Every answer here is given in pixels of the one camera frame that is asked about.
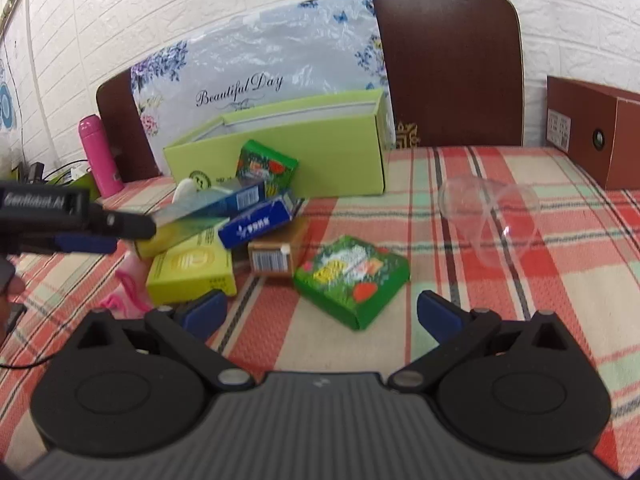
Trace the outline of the person's left hand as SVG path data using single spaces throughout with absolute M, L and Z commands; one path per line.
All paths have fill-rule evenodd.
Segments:
M 9 302 L 10 297 L 20 296 L 22 292 L 25 290 L 25 283 L 19 277 L 14 275 L 9 284 L 6 285 L 6 289 L 1 293 L 0 296 L 0 325 L 2 328 L 6 327 L 6 322 L 8 322 L 11 306 Z

